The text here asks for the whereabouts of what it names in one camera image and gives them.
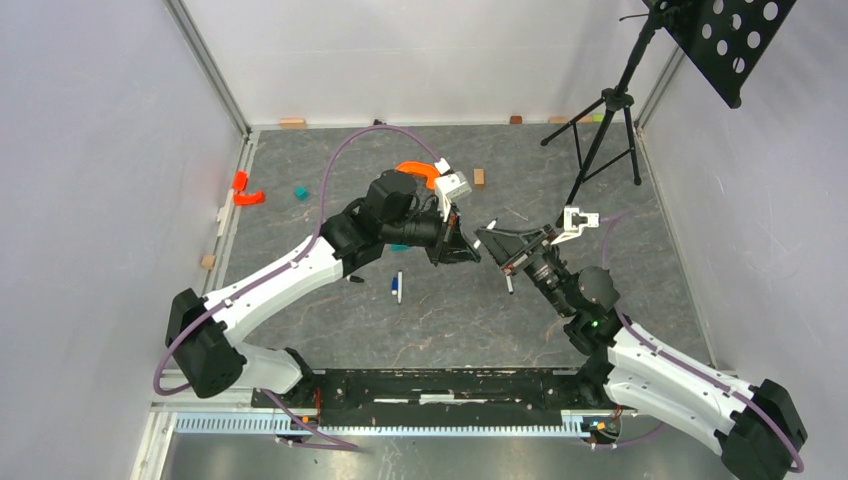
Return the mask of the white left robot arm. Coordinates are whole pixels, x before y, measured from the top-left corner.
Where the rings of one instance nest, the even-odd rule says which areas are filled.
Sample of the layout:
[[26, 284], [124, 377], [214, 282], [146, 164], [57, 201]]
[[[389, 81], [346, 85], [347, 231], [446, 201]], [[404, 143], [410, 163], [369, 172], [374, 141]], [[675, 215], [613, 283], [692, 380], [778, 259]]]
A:
[[186, 388], [201, 399], [233, 386], [265, 388], [288, 406], [302, 407], [314, 394], [305, 362], [291, 349], [246, 341], [264, 321], [378, 260], [388, 245], [421, 248], [435, 266], [479, 261], [456, 206], [471, 192], [464, 174], [447, 170], [436, 176], [425, 199], [418, 187], [413, 174], [387, 170], [365, 196], [323, 220], [316, 233], [278, 260], [205, 295], [191, 288], [178, 293], [165, 345]]

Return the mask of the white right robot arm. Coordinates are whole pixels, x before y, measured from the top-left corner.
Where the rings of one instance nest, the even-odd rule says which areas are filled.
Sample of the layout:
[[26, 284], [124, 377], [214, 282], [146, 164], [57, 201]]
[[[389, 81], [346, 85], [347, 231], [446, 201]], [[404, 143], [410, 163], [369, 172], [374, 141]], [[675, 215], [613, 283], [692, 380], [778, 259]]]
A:
[[738, 479], [804, 471], [808, 434], [785, 387], [770, 379], [752, 384], [658, 339], [620, 310], [608, 269], [567, 268], [549, 225], [482, 227], [476, 236], [505, 275], [526, 275], [566, 319], [566, 336], [588, 358], [577, 382], [585, 405], [611, 401], [648, 414], [711, 450]]

